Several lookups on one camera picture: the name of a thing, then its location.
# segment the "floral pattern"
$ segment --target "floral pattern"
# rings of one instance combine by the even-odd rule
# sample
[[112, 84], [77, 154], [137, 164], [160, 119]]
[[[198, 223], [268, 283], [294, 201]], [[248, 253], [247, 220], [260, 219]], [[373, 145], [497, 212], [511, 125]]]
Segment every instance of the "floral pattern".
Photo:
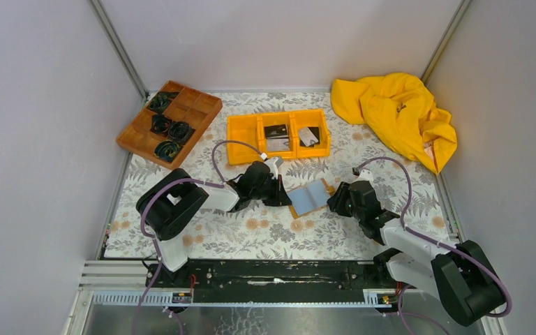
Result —
[[[368, 126], [350, 125], [336, 116], [328, 93], [215, 95], [223, 100], [223, 109], [181, 165], [190, 176], [219, 181], [212, 167], [211, 150], [227, 136], [227, 116], [322, 108], [332, 134], [330, 156], [285, 161], [281, 166], [285, 187], [290, 190], [323, 178], [337, 188], [340, 181], [352, 181], [352, 167], [367, 158], [392, 157], [406, 166], [412, 180], [412, 205], [405, 216], [406, 223], [436, 237], [447, 237], [432, 173], [386, 148]], [[225, 150], [222, 147], [217, 154], [225, 178], [243, 173], [247, 165], [229, 165]], [[373, 187], [383, 207], [399, 213], [408, 199], [401, 168], [388, 161], [373, 162], [368, 168], [375, 175]], [[152, 242], [140, 233], [135, 203], [167, 173], [169, 170], [133, 155], [104, 257], [144, 258], [154, 254]], [[261, 202], [252, 202], [232, 214], [199, 211], [185, 229], [183, 242], [191, 258], [370, 260], [385, 249], [366, 238], [354, 218], [338, 216], [326, 208], [295, 220], [288, 207], [265, 207]]]

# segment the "yellow tray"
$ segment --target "yellow tray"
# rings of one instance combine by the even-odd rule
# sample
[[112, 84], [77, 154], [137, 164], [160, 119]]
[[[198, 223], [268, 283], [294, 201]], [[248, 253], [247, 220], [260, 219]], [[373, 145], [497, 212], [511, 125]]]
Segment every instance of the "yellow tray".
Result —
[[[285, 124], [289, 132], [289, 151], [266, 151], [264, 127]], [[314, 147], [302, 147], [298, 129], [319, 127], [320, 143]], [[227, 139], [242, 141], [253, 145], [268, 157], [280, 156], [283, 159], [329, 156], [330, 134], [323, 110], [297, 110], [293, 112], [235, 115], [227, 117]], [[227, 144], [229, 164], [244, 164], [261, 161], [258, 154], [240, 144]]]

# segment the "black cable bundle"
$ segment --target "black cable bundle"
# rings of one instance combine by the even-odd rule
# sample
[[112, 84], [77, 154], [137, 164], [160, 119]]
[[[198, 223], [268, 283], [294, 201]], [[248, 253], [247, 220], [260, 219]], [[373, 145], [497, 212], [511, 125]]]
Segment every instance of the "black cable bundle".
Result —
[[163, 114], [153, 115], [151, 118], [151, 132], [157, 135], [168, 136], [172, 120]]
[[184, 145], [186, 142], [188, 142], [193, 133], [194, 129], [192, 129], [187, 122], [180, 121], [172, 123], [169, 131], [167, 132], [167, 136], [175, 142]]
[[179, 92], [158, 92], [151, 99], [148, 108], [157, 114], [161, 114], [168, 108], [178, 94]]
[[180, 150], [181, 145], [172, 140], [165, 140], [159, 143], [159, 145], [155, 148], [154, 154], [155, 157], [171, 163], [174, 161], [175, 156], [177, 156]]

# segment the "white wall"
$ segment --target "white wall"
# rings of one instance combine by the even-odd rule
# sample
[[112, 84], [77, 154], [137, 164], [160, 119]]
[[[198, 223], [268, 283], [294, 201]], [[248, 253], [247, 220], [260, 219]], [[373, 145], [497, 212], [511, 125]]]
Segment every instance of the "white wall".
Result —
[[443, 174], [466, 236], [536, 334], [536, 1], [474, 1], [430, 84], [459, 137]]
[[58, 334], [139, 98], [87, 1], [0, 1], [0, 334]]
[[421, 75], [459, 0], [104, 0], [145, 86], [328, 89]]

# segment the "yellow jacket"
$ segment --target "yellow jacket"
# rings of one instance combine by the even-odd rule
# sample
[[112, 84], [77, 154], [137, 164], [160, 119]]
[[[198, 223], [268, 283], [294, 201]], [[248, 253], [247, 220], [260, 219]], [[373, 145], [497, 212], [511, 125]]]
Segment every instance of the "yellow jacket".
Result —
[[413, 75], [336, 79], [332, 107], [349, 124], [368, 124], [391, 150], [436, 174], [457, 149], [451, 114], [436, 107], [431, 92]]

